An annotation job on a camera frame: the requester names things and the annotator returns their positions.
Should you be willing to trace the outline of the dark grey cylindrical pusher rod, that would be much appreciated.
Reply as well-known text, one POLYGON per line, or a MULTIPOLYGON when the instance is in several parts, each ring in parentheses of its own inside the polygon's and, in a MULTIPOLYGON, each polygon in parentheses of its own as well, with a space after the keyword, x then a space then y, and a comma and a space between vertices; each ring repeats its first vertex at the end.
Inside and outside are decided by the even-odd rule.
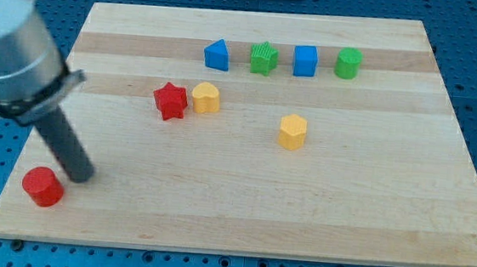
POLYGON ((87 182, 95 168, 60 107, 37 120, 35 129, 70 181, 87 182))

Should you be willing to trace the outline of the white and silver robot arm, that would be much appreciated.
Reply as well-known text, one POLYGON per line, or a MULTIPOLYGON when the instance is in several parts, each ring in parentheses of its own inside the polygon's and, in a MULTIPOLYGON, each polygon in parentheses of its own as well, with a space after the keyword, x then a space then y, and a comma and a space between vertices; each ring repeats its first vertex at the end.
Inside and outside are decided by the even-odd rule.
POLYGON ((94 166, 60 109, 86 77, 71 71, 42 17, 37 0, 0 0, 0 116, 33 125, 73 182, 94 166))

